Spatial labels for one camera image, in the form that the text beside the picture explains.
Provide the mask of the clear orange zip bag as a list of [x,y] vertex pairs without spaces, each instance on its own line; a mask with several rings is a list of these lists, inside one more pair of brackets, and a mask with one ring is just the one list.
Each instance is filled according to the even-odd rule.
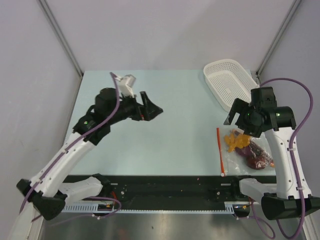
[[244,135],[232,127],[216,129],[220,161],[220,175],[226,176],[274,176],[275,164],[264,134],[260,137]]

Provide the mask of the fake purple onion half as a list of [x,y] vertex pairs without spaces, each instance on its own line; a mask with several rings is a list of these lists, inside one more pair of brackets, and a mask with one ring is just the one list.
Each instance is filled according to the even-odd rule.
[[240,155],[241,157],[243,157],[243,158],[248,158],[248,157],[251,157],[253,155],[250,146],[246,146],[246,147],[243,147],[243,148],[236,147],[235,148],[235,152],[238,155]]

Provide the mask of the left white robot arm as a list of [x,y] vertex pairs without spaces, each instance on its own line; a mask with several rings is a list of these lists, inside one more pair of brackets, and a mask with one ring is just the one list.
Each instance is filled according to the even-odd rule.
[[32,179],[21,179],[16,187],[24,195],[23,203],[31,203],[45,220],[56,218],[68,204],[80,200],[112,198],[111,182],[97,173],[89,178],[64,184],[76,164],[111,131],[111,125],[126,119],[151,121],[163,112],[146,92],[140,92],[142,103],[135,96],[120,95],[115,88],[104,88],[73,127],[67,142]]

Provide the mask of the fake dark red fig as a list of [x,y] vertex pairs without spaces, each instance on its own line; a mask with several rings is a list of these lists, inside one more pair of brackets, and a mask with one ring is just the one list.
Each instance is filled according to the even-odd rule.
[[269,166],[269,162],[262,156],[249,156],[245,162],[246,165],[253,170],[263,170]]

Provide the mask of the fake orange chicken nuggets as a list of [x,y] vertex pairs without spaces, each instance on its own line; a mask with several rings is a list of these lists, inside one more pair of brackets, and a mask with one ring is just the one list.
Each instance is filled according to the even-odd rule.
[[245,134],[235,135],[234,133],[230,133],[229,135],[224,136],[224,142],[228,147],[228,152],[231,153],[235,151],[236,148],[242,149],[250,145],[251,137]]

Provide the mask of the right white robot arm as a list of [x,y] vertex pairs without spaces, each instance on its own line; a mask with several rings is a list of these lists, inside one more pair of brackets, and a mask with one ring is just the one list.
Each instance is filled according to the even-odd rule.
[[313,196],[304,177],[294,133],[298,129],[293,110],[278,106],[272,87],[251,90],[251,102],[236,98],[225,125],[235,125],[245,135],[259,138],[265,135],[275,164],[276,190],[271,190],[252,177],[242,177],[230,188],[231,196],[242,201],[250,197],[257,201],[268,220],[304,218],[320,208],[319,197]]

